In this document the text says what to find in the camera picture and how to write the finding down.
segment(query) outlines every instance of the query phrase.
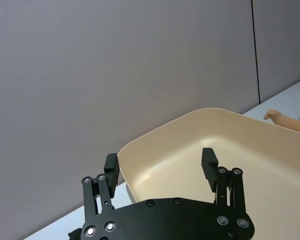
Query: toy camel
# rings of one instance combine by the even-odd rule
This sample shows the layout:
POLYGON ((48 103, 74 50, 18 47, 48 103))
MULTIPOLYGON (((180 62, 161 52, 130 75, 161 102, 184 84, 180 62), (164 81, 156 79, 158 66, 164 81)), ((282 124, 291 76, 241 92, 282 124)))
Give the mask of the toy camel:
POLYGON ((268 109, 263 119, 271 119, 275 125, 291 129, 300 133, 300 120, 282 115, 281 112, 274 109, 268 109))

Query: beige plastic bin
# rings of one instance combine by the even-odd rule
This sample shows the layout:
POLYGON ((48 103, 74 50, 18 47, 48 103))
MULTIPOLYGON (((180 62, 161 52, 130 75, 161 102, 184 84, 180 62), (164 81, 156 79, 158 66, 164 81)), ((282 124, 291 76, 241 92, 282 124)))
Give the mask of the beige plastic bin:
POLYGON ((181 197, 213 202, 202 148, 243 170, 256 240, 300 240, 300 133, 218 108, 177 118, 118 154, 132 201, 181 197))

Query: gray wall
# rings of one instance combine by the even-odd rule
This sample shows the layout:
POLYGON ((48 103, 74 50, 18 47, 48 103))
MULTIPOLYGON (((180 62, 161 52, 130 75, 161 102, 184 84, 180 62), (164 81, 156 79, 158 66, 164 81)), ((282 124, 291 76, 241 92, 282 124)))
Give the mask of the gray wall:
POLYGON ((0 240, 80 206, 136 137, 257 103, 249 1, 0 1, 0 240))
POLYGON ((300 81, 300 0, 254 0, 261 101, 300 81))

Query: table surface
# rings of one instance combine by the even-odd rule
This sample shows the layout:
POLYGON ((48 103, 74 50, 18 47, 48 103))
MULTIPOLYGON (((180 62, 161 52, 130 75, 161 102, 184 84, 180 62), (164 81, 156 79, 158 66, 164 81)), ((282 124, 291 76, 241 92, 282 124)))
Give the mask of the table surface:
MULTIPOLYGON (((263 119, 268 109, 276 109, 286 116, 300 120, 300 82, 256 106, 244 115, 272 124, 271 120, 263 119)), ((101 209, 99 197, 97 198, 97 203, 98 209, 101 209)), ((131 204, 125 182, 116 187, 112 204, 116 209, 131 204)), ((81 228, 84 222, 85 214, 82 206, 25 238, 25 240, 68 239, 68 233, 81 228)))

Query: toy animal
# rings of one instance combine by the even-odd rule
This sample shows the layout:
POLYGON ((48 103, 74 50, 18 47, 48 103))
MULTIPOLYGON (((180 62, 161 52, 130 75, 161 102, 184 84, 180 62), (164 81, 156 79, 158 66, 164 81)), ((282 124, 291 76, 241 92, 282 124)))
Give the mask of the toy animal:
POLYGON ((300 133, 300 120, 282 115, 281 112, 275 109, 268 109, 263 119, 271 119, 275 125, 291 129, 300 133))

